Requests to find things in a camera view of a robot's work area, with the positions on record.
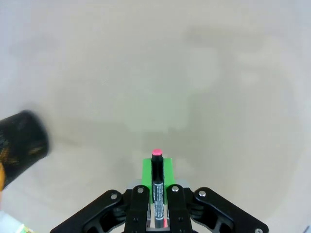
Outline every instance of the silver screw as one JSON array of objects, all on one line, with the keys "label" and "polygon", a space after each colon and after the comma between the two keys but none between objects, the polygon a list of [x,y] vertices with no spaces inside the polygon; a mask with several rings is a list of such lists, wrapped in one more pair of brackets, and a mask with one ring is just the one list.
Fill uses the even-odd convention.
[{"label": "silver screw", "polygon": [[199,192],[199,196],[200,196],[200,197],[205,197],[205,196],[206,196],[206,192],[204,192],[203,190],[201,190],[201,191]]},{"label": "silver screw", "polygon": [[255,230],[255,233],[263,233],[263,230],[260,229],[260,228],[257,228],[257,229]]},{"label": "silver screw", "polygon": [[144,191],[144,188],[138,188],[137,191],[138,193],[142,193]]},{"label": "silver screw", "polygon": [[112,199],[112,200],[114,200],[114,199],[117,199],[117,194],[112,194],[111,196],[110,196],[110,198]]},{"label": "silver screw", "polygon": [[173,191],[173,192],[178,192],[178,190],[179,190],[179,188],[178,188],[177,186],[173,186],[173,187],[172,187],[172,191]]}]

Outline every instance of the black marker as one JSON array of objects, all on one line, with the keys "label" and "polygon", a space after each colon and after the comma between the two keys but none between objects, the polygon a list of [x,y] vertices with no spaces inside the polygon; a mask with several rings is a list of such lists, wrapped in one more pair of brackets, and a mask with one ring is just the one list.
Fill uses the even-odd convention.
[{"label": "black marker", "polygon": [[155,204],[155,228],[164,227],[164,173],[161,149],[154,149],[151,158],[152,189]]}]

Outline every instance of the gray surface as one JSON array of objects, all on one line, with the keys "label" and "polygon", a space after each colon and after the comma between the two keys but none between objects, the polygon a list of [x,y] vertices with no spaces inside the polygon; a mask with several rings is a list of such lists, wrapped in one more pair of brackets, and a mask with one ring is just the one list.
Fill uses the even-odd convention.
[{"label": "gray surface", "polygon": [[162,148],[193,189],[211,187],[273,233],[302,232],[309,2],[85,2],[0,2],[0,118],[33,109],[53,144],[3,209],[46,233],[123,191]]}]

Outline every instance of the pink tip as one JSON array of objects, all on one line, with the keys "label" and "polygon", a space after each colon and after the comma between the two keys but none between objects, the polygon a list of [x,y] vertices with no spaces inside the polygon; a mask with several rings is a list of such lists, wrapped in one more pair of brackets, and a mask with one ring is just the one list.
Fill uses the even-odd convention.
[{"label": "pink tip", "polygon": [[160,156],[160,155],[162,155],[162,150],[161,150],[161,149],[154,149],[154,150],[152,151],[152,155],[154,155],[154,156]]}]

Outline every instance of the black can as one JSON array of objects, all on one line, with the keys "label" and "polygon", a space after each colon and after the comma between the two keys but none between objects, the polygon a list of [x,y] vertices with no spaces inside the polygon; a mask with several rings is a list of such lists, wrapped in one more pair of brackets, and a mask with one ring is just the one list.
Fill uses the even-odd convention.
[{"label": "black can", "polygon": [[31,111],[22,111],[0,121],[0,163],[6,187],[49,151],[46,130]]}]

